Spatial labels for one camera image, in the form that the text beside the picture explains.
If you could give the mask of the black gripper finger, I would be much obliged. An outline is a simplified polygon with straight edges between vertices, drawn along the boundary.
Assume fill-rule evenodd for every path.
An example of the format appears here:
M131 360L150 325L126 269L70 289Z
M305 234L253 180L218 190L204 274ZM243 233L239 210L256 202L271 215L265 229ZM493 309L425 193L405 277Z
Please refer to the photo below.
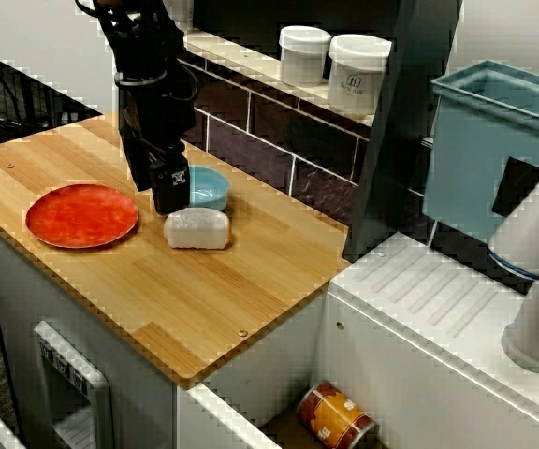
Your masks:
M138 191L151 188L149 149L150 147L140 138L128 134L123 135L124 155Z
M160 215L169 215L190 204L190 171L184 150L184 144L177 143L149 165L154 207Z

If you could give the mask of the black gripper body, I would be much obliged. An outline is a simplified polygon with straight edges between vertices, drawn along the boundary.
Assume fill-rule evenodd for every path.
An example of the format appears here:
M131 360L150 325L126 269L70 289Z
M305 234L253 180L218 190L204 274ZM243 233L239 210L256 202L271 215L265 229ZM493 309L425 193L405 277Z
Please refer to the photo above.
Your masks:
M117 65L119 129L130 163L167 161L184 152L182 137L196 124L198 81L180 60L128 58Z

